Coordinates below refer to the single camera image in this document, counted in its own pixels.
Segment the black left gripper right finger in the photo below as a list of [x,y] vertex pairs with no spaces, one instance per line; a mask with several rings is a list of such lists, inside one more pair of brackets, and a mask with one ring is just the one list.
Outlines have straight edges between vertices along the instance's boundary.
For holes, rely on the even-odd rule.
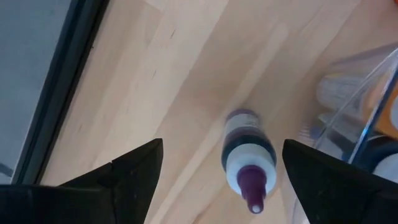
[[310,224],[398,224],[398,184],[293,139],[282,158]]

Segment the large purple food coloring bottle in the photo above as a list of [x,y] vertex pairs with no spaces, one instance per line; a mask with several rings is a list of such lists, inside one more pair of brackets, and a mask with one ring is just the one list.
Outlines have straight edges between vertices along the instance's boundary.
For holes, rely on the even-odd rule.
[[221,165],[230,188],[246,201],[249,211],[261,213],[276,186],[277,157],[254,111],[237,109],[227,116]]

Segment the black aluminium table frame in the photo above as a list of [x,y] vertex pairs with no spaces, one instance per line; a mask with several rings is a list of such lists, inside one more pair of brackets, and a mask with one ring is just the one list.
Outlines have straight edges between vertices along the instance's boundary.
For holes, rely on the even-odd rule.
[[12,184],[39,184],[110,0],[72,0]]

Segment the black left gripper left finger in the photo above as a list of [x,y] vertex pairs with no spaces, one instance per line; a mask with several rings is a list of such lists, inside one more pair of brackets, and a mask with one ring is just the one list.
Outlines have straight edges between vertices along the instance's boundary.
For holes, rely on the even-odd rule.
[[163,140],[62,185],[0,185],[0,224],[144,224],[159,181]]

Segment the clear plastic container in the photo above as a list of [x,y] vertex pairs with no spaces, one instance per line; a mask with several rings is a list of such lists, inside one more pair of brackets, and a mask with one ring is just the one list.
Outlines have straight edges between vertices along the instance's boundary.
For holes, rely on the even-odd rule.
[[[363,115],[365,96],[386,72],[391,72],[391,75],[383,90],[384,96],[366,119]],[[376,121],[396,83],[398,43],[331,64],[317,85],[315,112],[298,142],[352,165],[353,151],[359,149],[361,142],[371,137],[388,136],[376,130]],[[290,180],[289,185],[294,193],[292,223],[310,224]]]

